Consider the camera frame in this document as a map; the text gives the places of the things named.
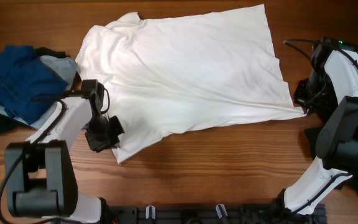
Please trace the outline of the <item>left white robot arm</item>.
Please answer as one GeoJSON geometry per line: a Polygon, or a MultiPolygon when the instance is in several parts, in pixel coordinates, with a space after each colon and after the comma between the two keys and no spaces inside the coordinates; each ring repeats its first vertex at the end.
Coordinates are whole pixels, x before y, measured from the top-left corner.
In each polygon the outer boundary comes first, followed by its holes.
{"type": "Polygon", "coordinates": [[[34,135],[5,150],[0,221],[7,223],[1,209],[5,195],[13,217],[38,223],[118,223],[105,199],[78,191],[69,150],[82,129],[94,152],[116,146],[124,130],[115,116],[103,116],[98,96],[65,97],[59,103],[56,115],[34,135]]]}

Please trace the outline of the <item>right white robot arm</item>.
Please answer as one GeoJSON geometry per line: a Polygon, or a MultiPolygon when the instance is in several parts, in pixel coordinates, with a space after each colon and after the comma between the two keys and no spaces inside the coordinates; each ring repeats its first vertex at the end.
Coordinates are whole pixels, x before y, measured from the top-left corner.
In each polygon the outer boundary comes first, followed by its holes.
{"type": "Polygon", "coordinates": [[[310,43],[311,75],[299,82],[294,101],[324,126],[310,141],[312,164],[270,204],[269,217],[280,220],[311,215],[328,193],[358,174],[358,46],[330,37],[310,43]]]}

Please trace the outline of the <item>white t-shirt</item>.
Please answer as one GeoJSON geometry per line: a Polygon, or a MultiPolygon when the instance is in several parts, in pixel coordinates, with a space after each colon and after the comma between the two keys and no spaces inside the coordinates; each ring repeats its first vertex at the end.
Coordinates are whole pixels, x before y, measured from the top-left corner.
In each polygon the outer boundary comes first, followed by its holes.
{"type": "Polygon", "coordinates": [[[276,58],[262,4],[93,26],[76,57],[83,80],[110,95],[124,133],[118,163],[171,134],[300,118],[276,58]]]}

